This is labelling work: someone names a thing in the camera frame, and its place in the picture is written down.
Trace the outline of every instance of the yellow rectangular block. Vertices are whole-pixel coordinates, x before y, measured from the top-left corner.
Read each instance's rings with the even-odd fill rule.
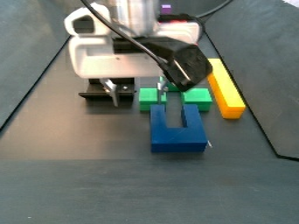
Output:
[[[245,110],[245,103],[241,100],[220,59],[209,59],[209,63],[212,65],[212,73],[208,75],[208,82],[219,104],[221,117],[239,119]]]

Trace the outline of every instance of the purple light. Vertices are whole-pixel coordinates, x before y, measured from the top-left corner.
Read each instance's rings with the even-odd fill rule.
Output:
[[[161,14],[171,14],[172,13],[172,6],[169,4],[161,5]]]

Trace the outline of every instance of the black mat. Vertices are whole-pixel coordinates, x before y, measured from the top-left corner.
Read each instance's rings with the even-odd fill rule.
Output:
[[[0,1],[0,129],[68,38],[63,1]]]
[[[299,10],[280,0],[233,1],[207,32],[279,155],[299,158]]]
[[[205,37],[200,48],[217,56]],[[295,223],[298,163],[276,159],[248,110],[228,121],[213,103],[200,114],[212,149],[152,154],[136,101],[85,101],[87,85],[65,48],[0,132],[3,223]],[[172,94],[172,125],[180,106]]]

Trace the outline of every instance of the wire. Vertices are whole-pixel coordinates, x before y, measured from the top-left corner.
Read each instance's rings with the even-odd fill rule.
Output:
[[[145,48],[137,41],[135,41],[128,35],[125,35],[117,27],[115,27],[97,13],[97,11],[93,9],[93,7],[89,5],[87,0],[80,0],[81,3],[87,6],[89,12],[93,14],[93,16],[99,19],[99,21],[127,41],[129,41],[157,63],[157,66],[165,70],[167,65],[164,61],[152,53],[152,51]]]
[[[213,12],[219,11],[227,4],[229,4],[233,0],[227,0],[224,3],[221,3],[217,7],[215,7],[213,9],[205,11],[204,13],[201,13],[200,15],[196,16],[196,18],[204,18],[207,17],[209,14],[212,14]]]

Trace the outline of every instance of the blue block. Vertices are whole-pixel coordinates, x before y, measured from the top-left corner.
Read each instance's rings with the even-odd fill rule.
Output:
[[[167,128],[164,105],[151,106],[152,152],[204,151],[205,137],[199,108],[196,105],[181,106],[183,128]]]

